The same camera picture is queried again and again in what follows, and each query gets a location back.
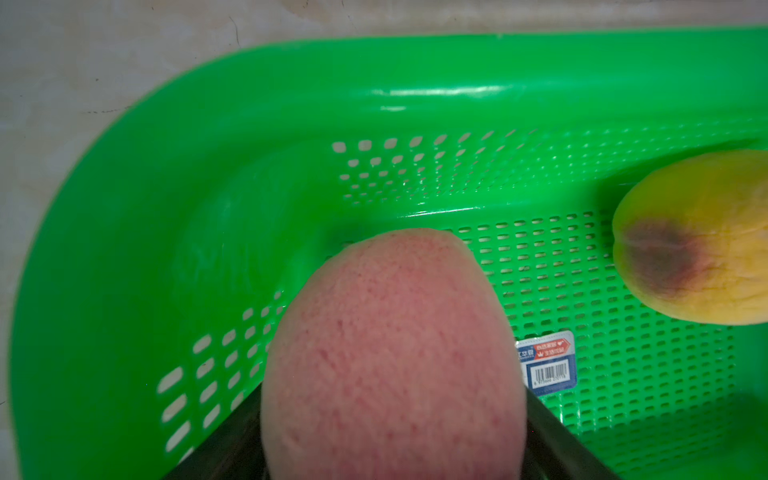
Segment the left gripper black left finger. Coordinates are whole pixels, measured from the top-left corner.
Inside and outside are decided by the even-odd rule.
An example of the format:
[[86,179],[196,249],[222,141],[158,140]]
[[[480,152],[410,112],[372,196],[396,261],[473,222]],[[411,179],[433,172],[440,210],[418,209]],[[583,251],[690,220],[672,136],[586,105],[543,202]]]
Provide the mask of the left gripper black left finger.
[[164,479],[266,479],[257,387],[190,456]]

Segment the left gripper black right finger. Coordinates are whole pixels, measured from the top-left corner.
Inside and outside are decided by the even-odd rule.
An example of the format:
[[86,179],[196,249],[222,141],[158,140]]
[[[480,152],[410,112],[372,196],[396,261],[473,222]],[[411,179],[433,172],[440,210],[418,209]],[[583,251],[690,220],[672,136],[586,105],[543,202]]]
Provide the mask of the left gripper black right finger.
[[620,480],[530,390],[526,389],[527,438],[523,480]]

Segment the yellow peach with red blush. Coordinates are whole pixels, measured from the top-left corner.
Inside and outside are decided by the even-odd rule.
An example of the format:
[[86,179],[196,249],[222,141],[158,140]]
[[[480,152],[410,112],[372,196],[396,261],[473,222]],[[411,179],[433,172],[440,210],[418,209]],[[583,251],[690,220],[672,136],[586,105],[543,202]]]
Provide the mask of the yellow peach with red blush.
[[766,151],[654,171],[621,200],[612,231],[615,269],[649,308],[698,323],[766,322]]

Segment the pink peach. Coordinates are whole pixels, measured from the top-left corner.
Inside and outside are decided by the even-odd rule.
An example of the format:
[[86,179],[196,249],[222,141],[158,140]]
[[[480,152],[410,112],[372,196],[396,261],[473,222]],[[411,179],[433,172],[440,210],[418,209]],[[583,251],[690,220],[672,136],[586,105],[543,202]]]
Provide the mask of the pink peach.
[[455,235],[406,229],[327,261],[269,345],[275,479],[517,479],[526,399],[512,329]]

